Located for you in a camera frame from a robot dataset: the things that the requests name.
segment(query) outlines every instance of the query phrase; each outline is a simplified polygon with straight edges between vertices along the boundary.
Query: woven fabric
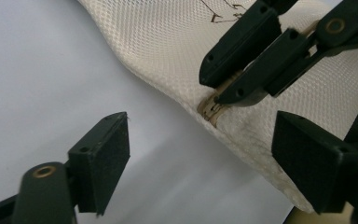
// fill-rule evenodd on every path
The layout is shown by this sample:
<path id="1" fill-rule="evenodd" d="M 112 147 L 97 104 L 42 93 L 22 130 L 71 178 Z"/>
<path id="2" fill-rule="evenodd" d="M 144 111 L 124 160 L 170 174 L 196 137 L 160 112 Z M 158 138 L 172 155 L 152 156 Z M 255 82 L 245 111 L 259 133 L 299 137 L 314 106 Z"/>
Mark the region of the woven fabric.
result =
<path id="1" fill-rule="evenodd" d="M 295 206 L 313 211 L 271 157 L 277 110 L 304 116 L 343 138 L 358 111 L 358 50 L 324 59 L 279 98 L 251 107 L 231 107 L 217 128 L 196 112 L 213 92 L 199 84 L 200 64 L 247 0 L 80 0 L 111 49 L 136 76 L 177 101 L 211 134 L 283 192 Z M 304 30 L 328 8 L 299 1 L 280 17 L 282 28 Z"/>

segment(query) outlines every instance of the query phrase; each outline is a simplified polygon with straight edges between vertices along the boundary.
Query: robotic hand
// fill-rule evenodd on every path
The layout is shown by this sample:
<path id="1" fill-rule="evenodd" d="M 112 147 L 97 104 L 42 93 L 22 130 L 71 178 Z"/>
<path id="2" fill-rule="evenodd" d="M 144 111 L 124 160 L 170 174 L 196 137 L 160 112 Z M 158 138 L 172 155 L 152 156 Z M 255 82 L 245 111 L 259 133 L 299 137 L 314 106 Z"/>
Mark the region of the robotic hand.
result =
<path id="1" fill-rule="evenodd" d="M 224 105 L 249 106 L 268 94 L 278 97 L 323 57 L 358 49 L 358 1 L 342 1 L 302 32 L 289 28 L 282 33 L 278 16 L 296 2 L 256 1 L 206 54 L 200 84 L 217 92 L 200 104 L 205 119 Z"/>
<path id="2" fill-rule="evenodd" d="M 278 97 L 323 57 L 358 49 L 358 1 L 344 0 L 308 29 L 283 33 L 278 16 L 296 1 L 259 0 L 206 54 L 200 84 L 215 88 L 198 112 L 212 124 L 228 108 Z M 272 154 L 317 213 L 341 212 L 358 223 L 358 119 L 346 142 L 295 114 L 279 111 Z"/>

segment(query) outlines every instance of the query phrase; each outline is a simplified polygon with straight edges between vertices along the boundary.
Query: zipper teeth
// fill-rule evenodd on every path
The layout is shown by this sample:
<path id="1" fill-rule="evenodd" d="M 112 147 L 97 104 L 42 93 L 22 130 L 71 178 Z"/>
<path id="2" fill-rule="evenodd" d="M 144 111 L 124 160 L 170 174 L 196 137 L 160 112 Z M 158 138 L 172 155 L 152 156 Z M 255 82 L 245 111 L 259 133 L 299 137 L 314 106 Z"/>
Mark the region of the zipper teeth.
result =
<path id="1" fill-rule="evenodd" d="M 217 119 L 222 115 L 227 109 L 230 108 L 229 105 L 220 105 L 214 102 L 214 98 L 220 95 L 237 77 L 240 76 L 242 71 L 236 72 L 228 80 L 222 83 L 219 87 L 216 88 L 215 92 L 202 100 L 197 107 L 197 112 L 202 115 L 202 117 L 209 121 L 215 128 L 217 124 Z"/>

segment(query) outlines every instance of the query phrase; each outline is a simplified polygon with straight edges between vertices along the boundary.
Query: white surface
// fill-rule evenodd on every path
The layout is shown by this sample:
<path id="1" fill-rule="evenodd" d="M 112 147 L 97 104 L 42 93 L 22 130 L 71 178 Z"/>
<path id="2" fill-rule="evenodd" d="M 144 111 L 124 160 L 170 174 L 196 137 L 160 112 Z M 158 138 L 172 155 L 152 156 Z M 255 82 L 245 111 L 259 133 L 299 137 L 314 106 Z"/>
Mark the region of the white surface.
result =
<path id="1" fill-rule="evenodd" d="M 78 2 L 0 1 L 0 200 L 119 111 L 130 161 L 105 216 L 79 223 L 282 223 L 283 195 L 125 69 Z"/>

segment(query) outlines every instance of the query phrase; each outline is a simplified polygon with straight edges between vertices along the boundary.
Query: black printed drawing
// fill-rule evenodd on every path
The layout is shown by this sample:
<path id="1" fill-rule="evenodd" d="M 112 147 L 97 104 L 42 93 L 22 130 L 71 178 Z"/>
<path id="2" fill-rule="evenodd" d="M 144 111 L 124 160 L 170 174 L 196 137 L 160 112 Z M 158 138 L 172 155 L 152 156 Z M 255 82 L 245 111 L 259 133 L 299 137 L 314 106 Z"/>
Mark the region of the black printed drawing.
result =
<path id="1" fill-rule="evenodd" d="M 213 23 L 237 21 L 243 15 L 243 13 L 237 12 L 237 13 L 232 14 L 233 18 L 229 18 L 229 19 L 223 18 L 223 16 L 220 16 L 219 14 L 217 14 L 210 6 L 208 6 L 208 4 L 206 4 L 206 2 L 205 2 L 206 0 L 200 0 L 200 1 L 202 2 L 203 5 L 205 5 L 208 8 L 208 10 L 210 10 L 213 13 L 212 18 L 211 18 L 211 22 L 213 22 Z M 244 9 L 246 11 L 246 8 L 240 4 L 230 4 L 227 0 L 222 0 L 222 1 L 234 10 Z"/>

